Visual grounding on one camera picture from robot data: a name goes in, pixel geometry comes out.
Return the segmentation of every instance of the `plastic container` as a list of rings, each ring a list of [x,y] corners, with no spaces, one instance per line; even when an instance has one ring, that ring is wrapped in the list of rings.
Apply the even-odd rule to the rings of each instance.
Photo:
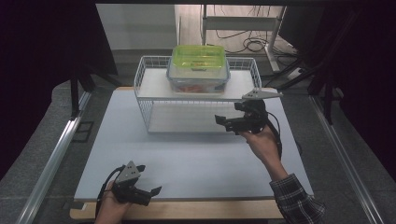
[[[181,45],[174,48],[166,75],[175,92],[222,93],[230,69],[221,46]]]

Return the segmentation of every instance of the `hand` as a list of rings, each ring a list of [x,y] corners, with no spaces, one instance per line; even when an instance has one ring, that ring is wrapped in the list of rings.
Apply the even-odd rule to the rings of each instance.
[[[251,150],[265,165],[272,180],[280,180],[288,176],[280,162],[276,139],[268,126],[256,134],[250,132],[240,132],[239,134],[247,139]]]
[[[131,203],[119,203],[111,192],[113,182],[110,181],[106,187],[106,192],[102,197],[102,205],[99,209],[98,216],[95,220],[95,224],[119,224],[122,217],[131,207]]]

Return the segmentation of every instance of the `plaid sleeve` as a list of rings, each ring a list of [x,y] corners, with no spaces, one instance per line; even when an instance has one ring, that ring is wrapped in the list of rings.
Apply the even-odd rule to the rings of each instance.
[[[270,183],[277,206],[288,223],[324,223],[325,205],[309,196],[295,174]]]

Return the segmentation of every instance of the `wire basket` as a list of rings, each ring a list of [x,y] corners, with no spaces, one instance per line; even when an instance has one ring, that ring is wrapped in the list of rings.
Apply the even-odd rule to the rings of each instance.
[[[134,94],[149,133],[225,133],[214,115],[243,116],[233,103],[262,87],[253,58],[230,57],[231,78],[224,94],[175,93],[166,79],[170,60],[170,56],[143,56],[136,71]]]

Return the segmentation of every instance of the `white tabletop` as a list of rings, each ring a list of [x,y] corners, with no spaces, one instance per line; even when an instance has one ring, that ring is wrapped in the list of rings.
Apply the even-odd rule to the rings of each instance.
[[[308,194],[313,191],[279,98],[265,100],[276,115],[282,161]],[[148,133],[134,91],[116,90],[82,174],[75,199],[94,201],[107,176],[130,160],[146,165],[139,189],[163,186],[152,200],[206,201],[272,198],[265,167],[233,133]]]

